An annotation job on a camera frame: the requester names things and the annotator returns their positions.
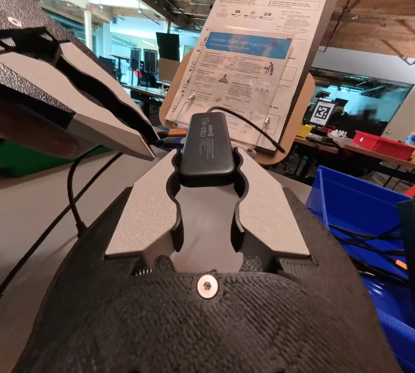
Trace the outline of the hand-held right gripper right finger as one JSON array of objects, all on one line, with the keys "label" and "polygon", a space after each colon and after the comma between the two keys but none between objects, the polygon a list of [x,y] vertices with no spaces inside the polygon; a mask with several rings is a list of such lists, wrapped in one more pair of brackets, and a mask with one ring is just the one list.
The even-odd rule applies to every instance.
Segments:
[{"label": "hand-held right gripper right finger", "polygon": [[246,152],[233,152],[238,196],[231,224],[233,249],[260,259],[309,258],[283,186]]}]

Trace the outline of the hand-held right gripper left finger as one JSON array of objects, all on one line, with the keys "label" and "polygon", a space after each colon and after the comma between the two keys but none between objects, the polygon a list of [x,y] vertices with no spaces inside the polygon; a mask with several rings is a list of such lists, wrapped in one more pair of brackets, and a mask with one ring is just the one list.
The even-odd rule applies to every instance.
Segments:
[{"label": "hand-held right gripper left finger", "polygon": [[184,244],[176,195],[180,190],[179,149],[172,150],[132,187],[108,244],[107,258],[171,256]]}]

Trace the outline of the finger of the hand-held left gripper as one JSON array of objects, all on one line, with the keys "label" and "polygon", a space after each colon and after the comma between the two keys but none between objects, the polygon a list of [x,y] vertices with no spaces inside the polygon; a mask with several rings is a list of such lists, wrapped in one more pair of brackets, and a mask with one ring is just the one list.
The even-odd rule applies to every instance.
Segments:
[{"label": "finger of the hand-held left gripper", "polygon": [[[37,115],[35,112],[24,106],[21,107]],[[155,154],[150,147],[151,143],[147,143],[138,131],[129,128],[123,122],[113,117],[110,112],[109,119],[96,126],[93,125],[88,127],[78,124],[77,127],[75,127],[75,130],[60,129],[73,136],[80,144],[83,144],[84,142],[95,143],[147,161],[153,161],[155,158]]]},{"label": "finger of the hand-held left gripper", "polygon": [[73,43],[59,45],[56,68],[84,96],[106,109],[129,128],[138,131],[147,143],[159,140],[148,118],[122,85],[100,64]]}]

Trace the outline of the green plastic bin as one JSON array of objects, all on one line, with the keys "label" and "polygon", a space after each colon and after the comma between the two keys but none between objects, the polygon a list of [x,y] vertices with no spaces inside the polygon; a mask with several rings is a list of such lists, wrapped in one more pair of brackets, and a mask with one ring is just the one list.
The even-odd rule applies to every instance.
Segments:
[{"label": "green plastic bin", "polygon": [[73,159],[50,156],[10,140],[1,139],[1,175],[13,178],[24,177],[73,162]]}]

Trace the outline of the dark grey usb hub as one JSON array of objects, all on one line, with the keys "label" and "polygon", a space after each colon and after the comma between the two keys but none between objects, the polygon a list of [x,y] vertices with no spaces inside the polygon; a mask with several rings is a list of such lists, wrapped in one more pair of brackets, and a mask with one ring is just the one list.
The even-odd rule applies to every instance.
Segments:
[{"label": "dark grey usb hub", "polygon": [[220,187],[242,183],[224,113],[245,118],[227,108],[212,107],[193,114],[178,165],[179,182],[187,188]]}]

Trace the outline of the person's left hand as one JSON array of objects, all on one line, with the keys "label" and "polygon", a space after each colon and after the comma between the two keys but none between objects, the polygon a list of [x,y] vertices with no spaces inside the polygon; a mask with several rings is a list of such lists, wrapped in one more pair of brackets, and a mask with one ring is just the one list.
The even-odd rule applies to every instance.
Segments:
[{"label": "person's left hand", "polygon": [[80,144],[73,136],[15,102],[0,102],[0,137],[29,149],[59,158],[75,159],[98,147]]}]

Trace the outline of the brown cardboard panel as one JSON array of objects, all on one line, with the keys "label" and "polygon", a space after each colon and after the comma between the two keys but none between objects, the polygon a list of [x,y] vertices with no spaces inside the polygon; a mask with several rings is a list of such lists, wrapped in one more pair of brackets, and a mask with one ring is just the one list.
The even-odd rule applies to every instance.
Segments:
[{"label": "brown cardboard panel", "polygon": [[171,83],[179,69],[180,61],[160,58],[158,60],[158,77],[164,87],[166,83]]}]

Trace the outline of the blue plastic bin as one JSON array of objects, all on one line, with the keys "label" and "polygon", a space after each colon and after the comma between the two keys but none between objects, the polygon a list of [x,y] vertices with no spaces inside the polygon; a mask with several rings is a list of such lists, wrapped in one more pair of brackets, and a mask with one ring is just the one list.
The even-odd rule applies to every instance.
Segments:
[{"label": "blue plastic bin", "polygon": [[412,198],[321,166],[306,202],[360,273],[404,372],[415,371],[414,289],[397,203]]}]

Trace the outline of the black screen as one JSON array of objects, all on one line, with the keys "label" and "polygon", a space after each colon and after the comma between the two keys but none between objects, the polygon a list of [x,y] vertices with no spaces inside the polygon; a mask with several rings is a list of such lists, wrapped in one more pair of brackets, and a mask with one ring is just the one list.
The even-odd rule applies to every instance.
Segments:
[{"label": "black screen", "polygon": [[160,59],[180,61],[180,41],[178,34],[156,32],[156,40]]}]

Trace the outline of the small framed marker sign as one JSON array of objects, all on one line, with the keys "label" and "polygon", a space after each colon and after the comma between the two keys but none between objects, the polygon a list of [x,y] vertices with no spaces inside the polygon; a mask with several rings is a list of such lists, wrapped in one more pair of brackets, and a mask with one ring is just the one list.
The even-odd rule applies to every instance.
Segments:
[{"label": "small framed marker sign", "polygon": [[313,126],[325,127],[337,107],[337,103],[332,100],[318,99],[309,119],[309,124]]}]

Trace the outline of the red storage bin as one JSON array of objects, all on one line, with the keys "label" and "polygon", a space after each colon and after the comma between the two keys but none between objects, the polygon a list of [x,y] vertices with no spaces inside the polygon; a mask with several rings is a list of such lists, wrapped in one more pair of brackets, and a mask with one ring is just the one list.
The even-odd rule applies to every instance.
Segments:
[{"label": "red storage bin", "polygon": [[404,161],[410,160],[415,150],[414,146],[361,131],[355,132],[355,137],[352,141],[369,151]]}]

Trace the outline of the laminated exercise sheet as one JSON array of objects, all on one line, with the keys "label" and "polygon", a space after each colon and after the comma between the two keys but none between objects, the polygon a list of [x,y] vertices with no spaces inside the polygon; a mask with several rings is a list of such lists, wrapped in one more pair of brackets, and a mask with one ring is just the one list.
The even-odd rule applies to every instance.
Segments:
[{"label": "laminated exercise sheet", "polygon": [[189,67],[166,119],[173,123],[183,98],[194,93],[192,106],[177,125],[188,126],[193,114],[217,106],[243,116],[225,113],[231,139],[254,144],[288,60],[294,35],[227,27],[205,33],[192,53]]}]

